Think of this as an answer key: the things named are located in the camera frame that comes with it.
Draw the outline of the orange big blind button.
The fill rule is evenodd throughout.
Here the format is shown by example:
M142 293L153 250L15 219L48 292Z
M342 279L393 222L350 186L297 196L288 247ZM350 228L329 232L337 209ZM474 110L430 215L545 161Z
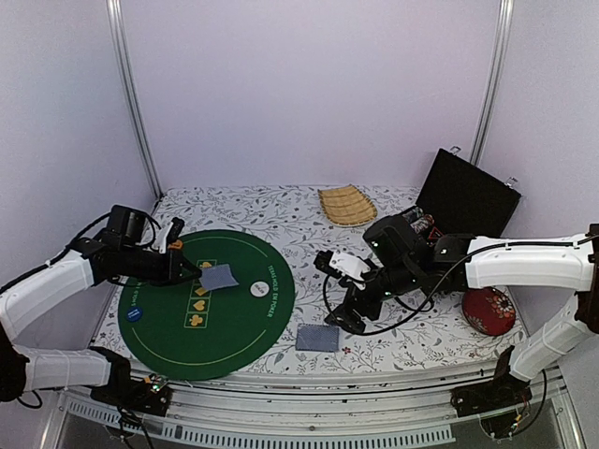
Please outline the orange big blind button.
M183 247L183 242L180 239L177 239L176 241L170 243L168 247L170 249L180 250Z

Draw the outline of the blue patterned card deck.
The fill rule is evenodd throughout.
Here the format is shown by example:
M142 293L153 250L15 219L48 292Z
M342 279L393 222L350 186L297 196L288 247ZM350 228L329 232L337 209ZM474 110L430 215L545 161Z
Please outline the blue patterned card deck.
M339 350L339 337L337 326L301 325L295 347L297 351L334 353Z

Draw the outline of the white dealer button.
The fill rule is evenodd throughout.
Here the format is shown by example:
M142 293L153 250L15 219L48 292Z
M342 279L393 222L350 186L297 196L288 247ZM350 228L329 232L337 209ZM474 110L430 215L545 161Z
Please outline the white dealer button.
M256 281L250 286L250 293L254 297L265 297L270 291L270 286L267 282Z

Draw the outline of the blue small blind button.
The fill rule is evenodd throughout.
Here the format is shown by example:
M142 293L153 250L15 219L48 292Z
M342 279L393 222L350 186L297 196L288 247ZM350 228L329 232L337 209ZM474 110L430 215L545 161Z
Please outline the blue small blind button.
M136 323L141 319L143 315L143 310L141 307L131 307L127 310L125 319L129 323Z

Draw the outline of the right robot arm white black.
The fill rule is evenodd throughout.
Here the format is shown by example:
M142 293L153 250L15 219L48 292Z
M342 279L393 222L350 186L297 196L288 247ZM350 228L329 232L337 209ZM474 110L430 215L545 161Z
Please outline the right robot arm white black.
M503 408L546 366L598 332L598 226L556 239L492 239L443 235L428 243L400 215L374 223L363 236L374 260L321 251L314 266L345 287L343 302L329 309L330 324L366 335L364 322L378 319L382 303L419 290L481 290L494 286L540 286L572 291L562 309L497 363L484 400Z

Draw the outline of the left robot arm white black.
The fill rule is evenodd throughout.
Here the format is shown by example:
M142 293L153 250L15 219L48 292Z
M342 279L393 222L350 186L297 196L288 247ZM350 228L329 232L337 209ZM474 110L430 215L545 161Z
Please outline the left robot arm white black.
M121 408L159 397L160 386L133 380L130 362L106 348L35 350L16 342L47 311L103 282L126 277L162 287L201 278L200 268L183 254L183 220L160 226L144 211L115 205L94 223L103 226L94 237L81 231L54 258L2 286L2 401L70 386L88 386L93 399Z

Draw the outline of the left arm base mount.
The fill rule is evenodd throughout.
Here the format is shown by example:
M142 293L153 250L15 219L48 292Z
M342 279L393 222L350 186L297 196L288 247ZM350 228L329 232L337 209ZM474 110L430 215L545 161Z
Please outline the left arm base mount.
M108 382L93 386L91 399L132 412L167 416L172 397L172 390L168 386L155 391L152 384L131 377L131 364L125 357L99 346L92 346L91 350L104 356L110 364Z

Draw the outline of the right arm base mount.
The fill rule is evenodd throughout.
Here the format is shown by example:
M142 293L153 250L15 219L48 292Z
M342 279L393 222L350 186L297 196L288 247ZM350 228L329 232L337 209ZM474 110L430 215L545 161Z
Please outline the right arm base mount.
M530 381L522 381L510 373L510 356L515 347L504 350L490 380L453 388L450 404L458 417L497 411L502 408L520 405L526 407L532 398ZM495 439L513 436L522 420L522 412L514 412L507 417L484 418L484 432Z

